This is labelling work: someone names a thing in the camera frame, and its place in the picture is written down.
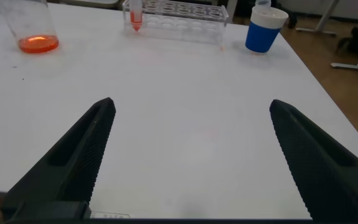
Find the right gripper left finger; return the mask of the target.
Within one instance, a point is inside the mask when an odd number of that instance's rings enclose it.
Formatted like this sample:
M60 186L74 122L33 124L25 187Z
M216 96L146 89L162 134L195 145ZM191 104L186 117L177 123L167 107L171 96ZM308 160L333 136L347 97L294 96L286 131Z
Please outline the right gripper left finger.
M1 210L13 212L21 202L90 202L115 114L111 98L91 106L8 191Z

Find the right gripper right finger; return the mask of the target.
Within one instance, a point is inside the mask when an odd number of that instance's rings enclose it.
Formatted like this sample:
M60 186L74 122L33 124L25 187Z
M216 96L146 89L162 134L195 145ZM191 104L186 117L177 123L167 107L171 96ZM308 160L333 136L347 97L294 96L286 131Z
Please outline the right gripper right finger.
M294 106L271 102L276 137L315 222L358 222L358 157Z

